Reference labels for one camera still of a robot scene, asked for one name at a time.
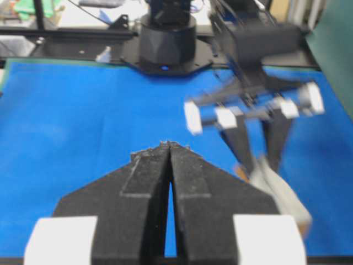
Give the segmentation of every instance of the green panel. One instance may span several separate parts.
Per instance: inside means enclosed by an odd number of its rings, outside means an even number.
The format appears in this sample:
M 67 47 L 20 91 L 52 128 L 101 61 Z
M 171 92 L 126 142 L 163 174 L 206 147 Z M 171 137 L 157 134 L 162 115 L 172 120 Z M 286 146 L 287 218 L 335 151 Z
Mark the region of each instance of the green panel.
M 329 0 L 309 46 L 353 119 L 353 0 Z

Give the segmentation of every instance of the green cloth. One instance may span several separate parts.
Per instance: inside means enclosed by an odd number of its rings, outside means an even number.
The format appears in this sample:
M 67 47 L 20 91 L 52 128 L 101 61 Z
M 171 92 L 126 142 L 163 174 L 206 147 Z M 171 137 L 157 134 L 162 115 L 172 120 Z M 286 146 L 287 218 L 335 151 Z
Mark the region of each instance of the green cloth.
M 307 41 L 345 110 L 353 119 L 353 0 L 329 0 Z
M 54 15 L 53 10 L 60 2 L 61 0 L 42 0 L 44 15 L 47 18 L 52 17 Z M 20 0 L 15 4 L 14 10 L 19 14 L 22 20 L 26 20 L 29 18 L 29 15 L 35 13 L 34 2 L 33 0 Z

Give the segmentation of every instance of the black cable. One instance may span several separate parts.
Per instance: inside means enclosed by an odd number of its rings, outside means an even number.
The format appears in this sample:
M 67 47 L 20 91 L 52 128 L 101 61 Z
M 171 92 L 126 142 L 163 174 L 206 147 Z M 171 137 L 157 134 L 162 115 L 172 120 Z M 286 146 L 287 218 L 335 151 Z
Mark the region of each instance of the black cable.
M 104 23 L 104 24 L 106 24 L 106 25 L 110 25 L 108 22 L 106 22 L 106 21 L 104 21 L 104 20 L 102 20 L 102 19 L 96 17 L 95 15 L 89 13 L 87 10 L 85 10 L 85 9 L 82 8 L 82 7 L 80 7 L 78 4 L 74 3 L 73 1 L 71 1 L 71 0 L 68 0 L 68 1 L 69 1 L 70 3 L 72 3 L 75 7 L 81 9 L 83 12 L 85 12 L 85 13 L 88 14 L 88 15 L 90 15 L 91 17 L 93 17 L 93 18 L 95 18 L 95 19 L 101 21 L 102 23 Z
M 14 52 L 13 50 L 11 50 L 5 43 L 3 43 L 2 41 L 0 41 L 0 45 L 3 46 L 5 48 L 5 50 L 11 52 L 15 57 L 18 57 L 18 55 L 16 54 L 16 52 Z
M 235 13 L 235 11 L 233 10 L 233 8 L 224 0 L 214 0 L 214 1 L 218 1 L 221 3 L 221 5 L 223 7 L 226 8 L 226 10 L 228 10 L 230 12 L 230 14 L 235 18 L 237 19 L 237 22 L 239 22 L 241 24 L 241 26 L 244 26 L 244 23 L 243 21 L 240 19 L 240 17 Z

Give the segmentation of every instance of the blue mat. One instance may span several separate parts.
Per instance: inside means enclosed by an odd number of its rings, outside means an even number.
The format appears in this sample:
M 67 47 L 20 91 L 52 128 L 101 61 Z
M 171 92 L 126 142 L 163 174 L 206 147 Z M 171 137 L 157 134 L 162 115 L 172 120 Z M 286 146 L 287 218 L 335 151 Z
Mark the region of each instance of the blue mat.
M 296 121 L 281 172 L 314 218 L 308 254 L 353 255 L 353 126 L 321 73 L 269 72 L 320 85 L 327 113 Z M 160 141 L 189 145 L 232 173 L 237 162 L 216 129 L 194 137 L 185 128 L 185 98 L 219 85 L 212 71 L 157 78 L 128 68 L 13 62 L 0 100 L 0 257 L 22 256 L 36 220 L 50 216 L 61 196 Z M 248 125 L 259 155 L 259 123 Z M 165 254 L 173 256 L 169 210 Z

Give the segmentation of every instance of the white fingertip pad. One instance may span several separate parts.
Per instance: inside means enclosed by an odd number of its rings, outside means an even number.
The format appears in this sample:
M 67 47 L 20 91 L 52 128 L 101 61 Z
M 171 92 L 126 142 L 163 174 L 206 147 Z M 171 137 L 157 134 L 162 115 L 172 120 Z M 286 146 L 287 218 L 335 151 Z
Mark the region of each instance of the white fingertip pad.
M 233 223 L 239 265 L 307 264 L 300 232 L 290 215 L 235 214 Z
M 186 126 L 188 130 L 193 134 L 202 134 L 202 123 L 200 110 L 196 104 L 192 101 L 184 103 L 184 112 L 186 117 Z
M 304 110 L 310 114 L 325 113 L 324 102 L 321 97 L 320 89 L 315 82 L 307 83 L 299 91 L 299 101 L 301 104 L 309 104 L 309 107 Z
M 235 114 L 227 108 L 218 107 L 215 108 L 215 112 L 217 115 L 217 122 L 223 129 L 230 129 L 237 127 L 237 118 Z
M 90 265 L 96 216 L 41 218 L 27 243 L 24 265 Z
M 282 100 L 279 103 L 279 105 L 283 115 L 287 119 L 293 119 L 293 118 L 299 117 L 298 107 L 295 105 L 295 103 L 292 100 Z

